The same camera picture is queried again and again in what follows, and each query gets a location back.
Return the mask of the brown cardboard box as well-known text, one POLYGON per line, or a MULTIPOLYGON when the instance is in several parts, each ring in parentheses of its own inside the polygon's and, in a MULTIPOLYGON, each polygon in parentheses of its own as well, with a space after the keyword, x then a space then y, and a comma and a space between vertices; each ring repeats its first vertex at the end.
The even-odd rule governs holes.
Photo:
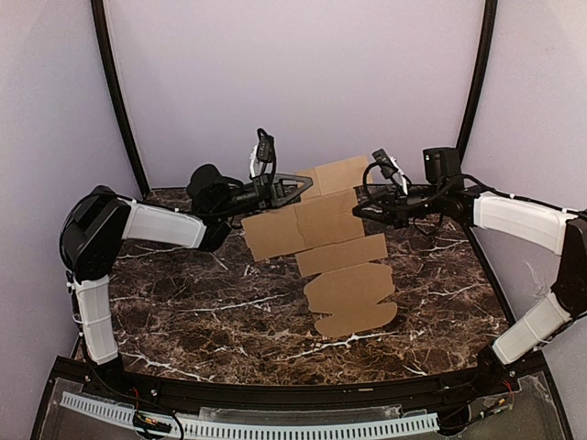
POLYGON ((313 181, 298 203, 245 218, 246 243, 257 261, 294 255, 308 309, 325 337, 350 336, 389 324, 398 313, 384 234, 367 235, 353 215, 357 187, 371 182, 357 156, 300 171, 313 181))

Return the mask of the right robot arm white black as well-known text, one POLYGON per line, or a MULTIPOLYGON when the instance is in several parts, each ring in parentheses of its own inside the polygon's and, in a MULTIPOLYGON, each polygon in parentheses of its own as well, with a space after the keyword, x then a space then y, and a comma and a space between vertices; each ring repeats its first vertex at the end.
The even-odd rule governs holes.
POLYGON ((468 389, 478 398, 500 387, 508 370, 586 316, 586 213, 506 192, 464 172, 456 148, 423 152, 426 181, 415 184, 385 150, 372 154, 364 170, 380 171, 386 185, 361 183, 365 201, 352 213, 395 229, 435 215, 489 243, 500 235, 506 257, 487 259, 504 287, 529 290, 525 311, 477 356, 468 389))

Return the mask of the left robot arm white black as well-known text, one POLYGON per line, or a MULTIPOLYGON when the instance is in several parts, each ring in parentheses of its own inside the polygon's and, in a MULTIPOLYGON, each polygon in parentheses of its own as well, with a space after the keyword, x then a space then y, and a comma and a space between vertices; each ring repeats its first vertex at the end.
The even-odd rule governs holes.
POLYGON ((93 383, 110 400, 129 392, 128 377, 115 340, 109 304, 109 277, 127 239, 138 239, 212 253, 223 244, 230 219, 282 208, 300 200, 311 178, 262 172, 249 183, 224 176, 213 164, 192 174, 184 212, 138 202, 105 185, 95 187, 68 214, 59 237, 72 308, 83 334, 84 356, 95 368, 93 383))

